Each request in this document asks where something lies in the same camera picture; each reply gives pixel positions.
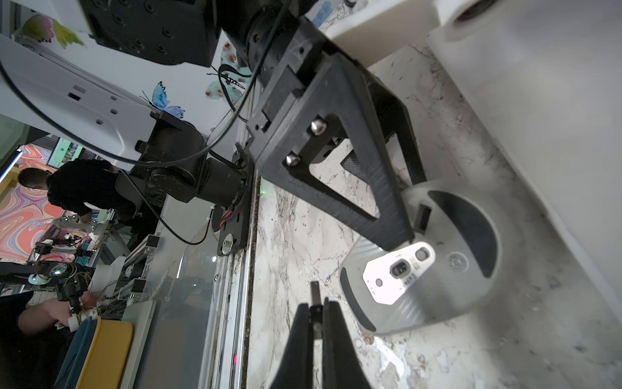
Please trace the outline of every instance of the monitor screen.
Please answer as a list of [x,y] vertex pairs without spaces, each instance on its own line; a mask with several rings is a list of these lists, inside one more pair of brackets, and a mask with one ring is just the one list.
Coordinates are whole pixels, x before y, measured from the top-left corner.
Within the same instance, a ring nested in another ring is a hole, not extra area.
[[77,159],[84,148],[67,139],[59,138],[54,146],[54,150],[50,154],[47,165],[58,169],[69,161]]

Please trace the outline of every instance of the yellow stool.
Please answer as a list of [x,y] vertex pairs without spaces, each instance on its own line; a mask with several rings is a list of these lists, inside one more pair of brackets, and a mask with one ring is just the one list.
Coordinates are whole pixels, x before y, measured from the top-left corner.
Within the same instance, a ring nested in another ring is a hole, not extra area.
[[76,389],[117,389],[131,343],[132,324],[98,317]]

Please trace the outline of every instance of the person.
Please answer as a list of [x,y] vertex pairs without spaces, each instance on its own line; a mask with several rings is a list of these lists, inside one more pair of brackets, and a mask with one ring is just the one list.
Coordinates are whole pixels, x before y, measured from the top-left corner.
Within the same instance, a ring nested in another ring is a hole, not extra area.
[[85,203],[101,209],[115,209],[120,221],[132,219],[136,207],[116,189],[118,173],[103,159],[76,159],[56,172],[28,167],[17,181],[28,188],[47,190],[52,205],[75,212],[83,223],[91,221],[93,211]]
[[[73,334],[69,302],[49,299],[27,307],[33,292],[0,297],[0,388],[53,388]],[[95,305],[88,296],[85,307]]]

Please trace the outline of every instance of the white marble surface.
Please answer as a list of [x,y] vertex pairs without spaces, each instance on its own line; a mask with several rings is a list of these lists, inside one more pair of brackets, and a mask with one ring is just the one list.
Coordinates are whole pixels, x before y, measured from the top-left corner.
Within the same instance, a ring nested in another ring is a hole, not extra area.
[[[408,107],[428,178],[465,180],[492,195],[516,221],[524,261],[489,309],[372,337],[357,325],[337,276],[357,234],[262,181],[247,388],[269,388],[296,307],[310,301],[315,280],[323,297],[341,303],[374,388],[622,387],[622,326],[427,47],[404,47],[370,70]],[[373,211],[367,186],[338,164],[348,146],[313,173]],[[404,177],[401,158],[392,155]]]

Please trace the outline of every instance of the man in black shirt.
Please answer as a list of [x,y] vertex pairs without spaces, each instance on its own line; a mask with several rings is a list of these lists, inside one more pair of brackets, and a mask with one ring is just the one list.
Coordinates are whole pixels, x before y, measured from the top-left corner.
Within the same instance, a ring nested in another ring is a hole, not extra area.
[[102,159],[77,159],[54,173],[28,167],[17,178],[25,187],[47,190],[52,205],[77,213],[83,223],[88,223],[93,216],[85,203],[101,209],[115,209],[120,220],[132,218],[136,208],[116,191],[116,179],[110,162]]

